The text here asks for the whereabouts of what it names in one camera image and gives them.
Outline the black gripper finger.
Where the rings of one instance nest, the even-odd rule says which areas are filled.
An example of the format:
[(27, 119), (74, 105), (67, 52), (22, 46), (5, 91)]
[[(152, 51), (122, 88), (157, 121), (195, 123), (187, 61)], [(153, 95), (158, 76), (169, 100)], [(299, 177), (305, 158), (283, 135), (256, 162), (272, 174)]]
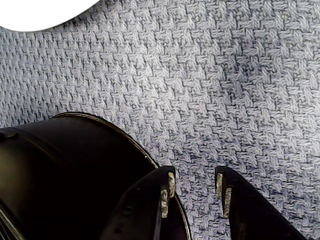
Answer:
[(159, 167), (128, 188), (113, 210), (101, 240), (159, 240), (175, 193), (175, 168)]
[(245, 178), (227, 166), (215, 168), (215, 190), (229, 220), (232, 240), (304, 240)]

